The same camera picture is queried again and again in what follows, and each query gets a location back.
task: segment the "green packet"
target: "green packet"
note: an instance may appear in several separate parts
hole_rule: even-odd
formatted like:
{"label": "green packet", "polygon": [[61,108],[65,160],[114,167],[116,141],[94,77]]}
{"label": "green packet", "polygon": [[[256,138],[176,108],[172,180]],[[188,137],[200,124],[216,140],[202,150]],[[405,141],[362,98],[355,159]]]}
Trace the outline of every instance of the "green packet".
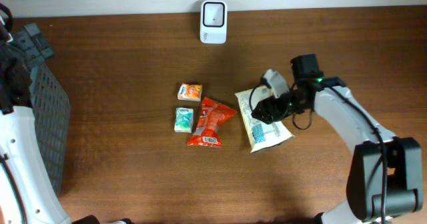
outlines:
{"label": "green packet", "polygon": [[178,107],[175,114],[175,132],[191,133],[193,128],[193,109]]}

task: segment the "package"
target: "package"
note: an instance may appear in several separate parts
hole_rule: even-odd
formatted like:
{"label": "package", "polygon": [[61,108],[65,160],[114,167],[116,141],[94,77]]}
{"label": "package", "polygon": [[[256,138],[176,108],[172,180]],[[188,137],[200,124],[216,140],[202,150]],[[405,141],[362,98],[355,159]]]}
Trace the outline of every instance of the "package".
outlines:
{"label": "package", "polygon": [[[251,91],[252,89],[236,93],[246,133],[248,133],[249,141],[252,146],[251,153],[275,147],[281,145],[285,141],[293,139],[294,135],[286,129],[281,121],[267,125],[252,117],[252,111],[249,106]],[[255,108],[259,101],[271,95],[272,93],[270,93],[270,90],[266,86],[258,87],[252,95],[252,107]]]}
{"label": "package", "polygon": [[193,109],[178,107],[175,114],[175,132],[191,133],[193,128]]}
{"label": "package", "polygon": [[200,101],[201,85],[189,85],[182,83],[178,91],[178,99],[185,101]]}
{"label": "package", "polygon": [[218,126],[237,114],[226,105],[205,97],[201,102],[201,111],[197,128],[188,141],[188,145],[222,147],[222,142],[216,133]]}

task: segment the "white packet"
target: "white packet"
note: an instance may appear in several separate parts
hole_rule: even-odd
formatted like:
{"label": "white packet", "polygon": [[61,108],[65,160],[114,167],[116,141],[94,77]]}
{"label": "white packet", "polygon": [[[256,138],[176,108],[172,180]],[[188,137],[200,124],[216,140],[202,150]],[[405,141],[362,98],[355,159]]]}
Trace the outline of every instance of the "white packet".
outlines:
{"label": "white packet", "polygon": [[[252,146],[251,153],[275,147],[293,139],[295,136],[286,129],[281,121],[267,125],[251,116],[252,112],[249,106],[251,91],[252,89],[236,93],[246,133]],[[252,95],[252,107],[255,108],[259,101],[271,95],[270,90],[266,86],[258,87]]]}

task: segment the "brown tabletop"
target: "brown tabletop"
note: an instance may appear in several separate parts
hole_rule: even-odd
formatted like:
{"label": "brown tabletop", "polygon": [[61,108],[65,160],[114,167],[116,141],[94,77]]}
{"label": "brown tabletop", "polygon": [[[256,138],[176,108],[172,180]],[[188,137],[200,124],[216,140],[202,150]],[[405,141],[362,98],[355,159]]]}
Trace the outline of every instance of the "brown tabletop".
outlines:
{"label": "brown tabletop", "polygon": [[[220,149],[188,147],[191,135],[173,131],[176,107],[199,107],[177,100],[180,83],[238,109],[234,93],[269,68],[292,82],[290,59],[304,53],[383,126],[427,148],[426,6],[232,12],[223,45],[200,42],[198,14],[18,19],[15,30],[30,22],[71,101],[59,200],[73,220],[253,223],[343,201],[352,157],[318,116],[306,131],[286,119],[296,138],[255,155],[240,114],[219,130]],[[425,210],[394,223],[425,223]]]}

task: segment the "wooden table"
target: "wooden table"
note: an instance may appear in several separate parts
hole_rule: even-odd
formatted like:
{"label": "wooden table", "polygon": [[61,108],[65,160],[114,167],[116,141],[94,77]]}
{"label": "wooden table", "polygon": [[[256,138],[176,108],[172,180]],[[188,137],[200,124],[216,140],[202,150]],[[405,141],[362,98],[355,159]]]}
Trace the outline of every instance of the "wooden table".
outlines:
{"label": "wooden table", "polygon": [[[256,155],[240,115],[221,127],[221,149],[188,147],[191,135],[173,132],[176,107],[199,107],[177,100],[180,83],[200,82],[203,96],[238,109],[234,93],[269,68],[292,81],[290,59],[304,53],[316,53],[386,128],[427,148],[426,6],[228,18],[224,45],[199,41],[194,13],[16,21],[41,28],[71,101],[60,202],[73,220],[253,223],[313,217],[344,200],[352,157],[317,116],[307,131],[286,119],[296,138]],[[394,223],[425,223],[426,210]]]}

